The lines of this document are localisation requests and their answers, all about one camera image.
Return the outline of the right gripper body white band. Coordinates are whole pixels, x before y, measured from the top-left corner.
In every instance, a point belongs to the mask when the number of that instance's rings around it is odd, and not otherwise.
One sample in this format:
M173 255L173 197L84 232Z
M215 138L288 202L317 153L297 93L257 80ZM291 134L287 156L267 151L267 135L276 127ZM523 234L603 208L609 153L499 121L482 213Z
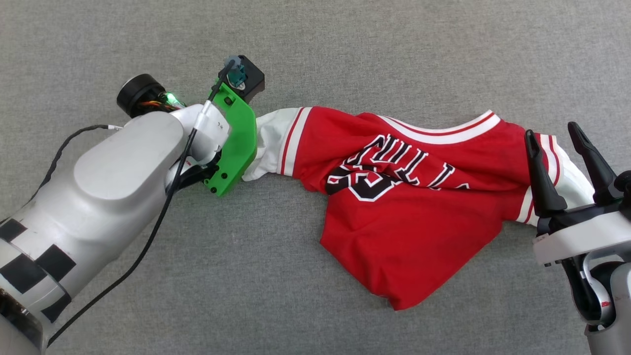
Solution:
M539 265L593 251L630 245L630 207L619 197L607 205L584 205L567 211L544 211L532 241Z

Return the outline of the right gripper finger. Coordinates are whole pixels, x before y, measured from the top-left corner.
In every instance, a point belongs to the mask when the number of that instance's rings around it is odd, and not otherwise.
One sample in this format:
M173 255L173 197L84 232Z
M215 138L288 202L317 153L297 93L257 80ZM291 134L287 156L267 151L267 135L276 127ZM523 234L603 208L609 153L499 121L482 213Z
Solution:
M590 175L591 184L595 189L593 193L595 204L612 204L620 198L620 191L614 186L617 175L578 123L574 121L568 123L568 132L575 151L581 155Z
M556 191L543 164L545 153L533 130L526 130L525 144L534 213L539 218L550 218L567 209L566 200Z

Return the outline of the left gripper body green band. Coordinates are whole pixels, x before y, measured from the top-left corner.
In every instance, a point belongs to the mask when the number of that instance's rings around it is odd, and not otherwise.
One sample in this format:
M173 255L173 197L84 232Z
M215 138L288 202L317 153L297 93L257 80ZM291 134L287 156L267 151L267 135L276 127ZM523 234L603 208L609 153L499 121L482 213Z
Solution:
M255 114L249 102L257 85L248 79L234 86L225 79L208 111L205 126L198 129L183 166L179 188L202 182L213 194L225 195L243 176L257 151ZM149 74L129 79L120 88L117 105L131 118L153 111L167 112L189 135L202 104L187 105L167 92Z

